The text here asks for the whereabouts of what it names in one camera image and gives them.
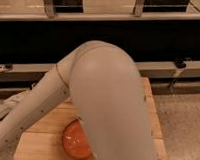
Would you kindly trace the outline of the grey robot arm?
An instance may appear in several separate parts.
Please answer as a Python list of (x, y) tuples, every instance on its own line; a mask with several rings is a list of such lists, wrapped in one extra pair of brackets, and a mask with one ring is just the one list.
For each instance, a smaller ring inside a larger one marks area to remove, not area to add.
[(68, 98), (96, 160), (158, 160), (139, 70), (99, 40), (78, 46), (0, 115), (0, 160), (14, 160), (21, 134)]

